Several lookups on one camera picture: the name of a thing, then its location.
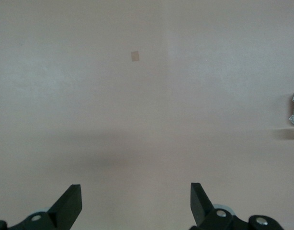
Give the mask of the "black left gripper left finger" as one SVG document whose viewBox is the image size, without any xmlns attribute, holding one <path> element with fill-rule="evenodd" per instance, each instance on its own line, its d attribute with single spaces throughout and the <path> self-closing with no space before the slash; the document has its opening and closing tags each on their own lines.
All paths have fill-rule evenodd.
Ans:
<svg viewBox="0 0 294 230">
<path fill-rule="evenodd" d="M 10 230 L 69 230 L 82 211 L 81 186 L 72 184 L 49 208 L 29 215 Z"/>
</svg>

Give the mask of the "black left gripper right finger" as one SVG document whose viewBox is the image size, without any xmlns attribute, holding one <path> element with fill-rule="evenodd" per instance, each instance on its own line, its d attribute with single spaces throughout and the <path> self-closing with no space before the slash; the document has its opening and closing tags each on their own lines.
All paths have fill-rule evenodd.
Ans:
<svg viewBox="0 0 294 230">
<path fill-rule="evenodd" d="M 231 230 L 233 216 L 222 208 L 215 208 L 200 183 L 191 183 L 190 206 L 195 226 L 191 230 Z"/>
</svg>

